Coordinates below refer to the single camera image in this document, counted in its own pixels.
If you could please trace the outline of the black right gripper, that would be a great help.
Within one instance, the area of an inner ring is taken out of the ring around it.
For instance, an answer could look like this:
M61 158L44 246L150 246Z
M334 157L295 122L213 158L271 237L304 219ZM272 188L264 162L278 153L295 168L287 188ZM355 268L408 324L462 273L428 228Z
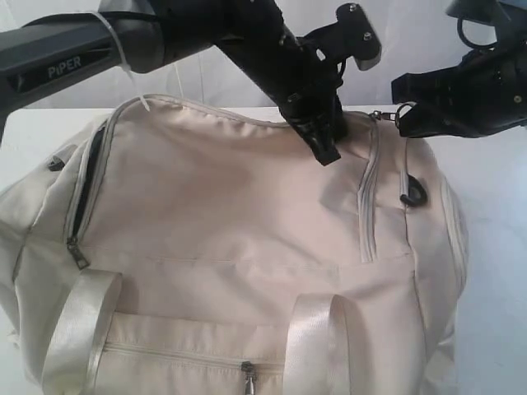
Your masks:
M394 104L444 105L444 118L420 104L398 115L401 137L480 138L526 125L526 43L487 53L471 51L460 64L405 73L391 82Z

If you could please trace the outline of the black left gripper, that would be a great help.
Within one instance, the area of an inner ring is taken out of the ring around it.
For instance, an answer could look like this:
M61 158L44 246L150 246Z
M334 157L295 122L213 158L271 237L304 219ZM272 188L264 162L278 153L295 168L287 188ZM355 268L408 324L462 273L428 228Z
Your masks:
M339 160L336 91L323 86L332 82L333 70L289 31L274 1L222 6L226 36L217 47L277 105L322 166Z

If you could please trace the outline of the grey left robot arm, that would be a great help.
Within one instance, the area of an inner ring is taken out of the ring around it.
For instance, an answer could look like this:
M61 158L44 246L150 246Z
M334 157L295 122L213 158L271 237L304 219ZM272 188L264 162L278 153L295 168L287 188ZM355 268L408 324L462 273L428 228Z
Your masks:
M44 16L1 34L1 115L112 67L146 74L217 47L328 165L345 134L344 63L319 58L316 41L294 36L273 1L110 1Z

